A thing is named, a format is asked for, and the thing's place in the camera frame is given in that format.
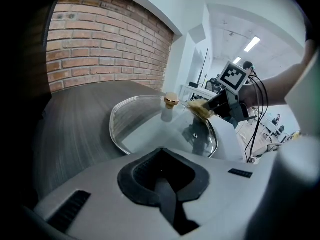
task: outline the ceiling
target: ceiling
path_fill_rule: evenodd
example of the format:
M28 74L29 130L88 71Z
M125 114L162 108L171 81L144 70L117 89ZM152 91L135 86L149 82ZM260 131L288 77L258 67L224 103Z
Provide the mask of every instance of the ceiling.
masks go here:
M239 66L250 61L262 79L276 76L302 59L279 37L247 20L212 12L210 25L214 59L233 62L240 57L242 60ZM261 41L252 50L245 52L244 49L255 36Z

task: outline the brick wall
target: brick wall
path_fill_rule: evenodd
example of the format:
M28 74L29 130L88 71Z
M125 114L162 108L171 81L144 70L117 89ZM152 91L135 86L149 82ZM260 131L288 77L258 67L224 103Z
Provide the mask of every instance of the brick wall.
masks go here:
M160 90L173 36L131 0L58 0L47 43L51 92L118 80Z

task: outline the pot lid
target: pot lid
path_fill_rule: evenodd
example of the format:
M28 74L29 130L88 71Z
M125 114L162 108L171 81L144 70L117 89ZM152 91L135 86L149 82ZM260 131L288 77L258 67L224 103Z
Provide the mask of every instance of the pot lid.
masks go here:
M211 157L218 147L210 122L175 99L174 93L136 96L116 105L110 117L110 136L127 155L167 148Z

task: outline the ceiling light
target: ceiling light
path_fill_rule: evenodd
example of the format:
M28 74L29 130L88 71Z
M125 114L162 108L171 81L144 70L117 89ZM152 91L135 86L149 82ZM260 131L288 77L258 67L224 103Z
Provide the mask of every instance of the ceiling light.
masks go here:
M258 37L254 37L254 39L252 39L252 41L248 44L248 46L244 49L245 52L249 52L257 43L260 42L260 38Z
M241 58L240 58L240 57L236 58L236 59L234 60L233 64L237 64L239 61L241 61Z

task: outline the black cable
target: black cable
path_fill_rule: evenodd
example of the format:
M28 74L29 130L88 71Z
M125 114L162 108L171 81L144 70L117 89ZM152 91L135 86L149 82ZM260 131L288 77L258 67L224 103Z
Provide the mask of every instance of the black cable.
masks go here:
M252 76L250 77L250 79L251 79L252 81L254 81L255 84L257 85L257 87L259 88L259 90L260 90L260 92L261 92L261 96L262 96L262 101L264 101L264 97L263 97L262 91L261 91L260 87L258 86L257 82L256 82L255 80L253 80L252 77L257 78L257 79L260 81L260 83L262 84L262 86L263 86L263 89L264 89L264 92L265 92L265 99L266 99L266 110L265 110L264 114L261 116L260 121L257 123L256 131L255 131L255 133L254 133L254 138L253 138L253 142L252 142L251 149L250 149L249 159L250 159L251 156L252 156L252 150L253 150L253 146L254 146L254 143L255 143L255 140L256 140L256 135L257 135L257 132L258 132L258 128L259 128L260 122L262 121L262 118L266 115L266 113L267 113L267 111L268 111L268 108L269 108L269 97L268 97L267 89L266 89L264 83L263 83L263 82L260 80L260 78L257 77L256 75L252 75Z
M260 122L261 122L262 118L264 117L264 115L266 114L266 113L264 113L265 102L264 102L264 98L263 98L264 97L263 92L262 92L260 86L257 84L257 82L255 80L253 80L250 76L249 76L249 78L250 78L251 81L253 81L255 83L256 87L258 87L258 89L259 89L259 91L261 93L261 96L262 96L262 111L261 111L261 118L257 121L254 133L253 133L251 139L249 140L249 142L248 142L248 144L247 144L247 146L246 146L246 148L244 150L244 154L245 154L247 163L249 162L249 159L251 158L251 155L252 155L252 149L253 149L253 146L254 146L254 143L255 143L255 140L256 140L256 135L257 135L257 132L258 132L258 128L259 128ZM249 147L249 145L250 145L252 140L253 140L253 142L252 142L252 145L251 145L251 148L250 148L250 155L249 155L249 158L248 158L247 157L247 148Z

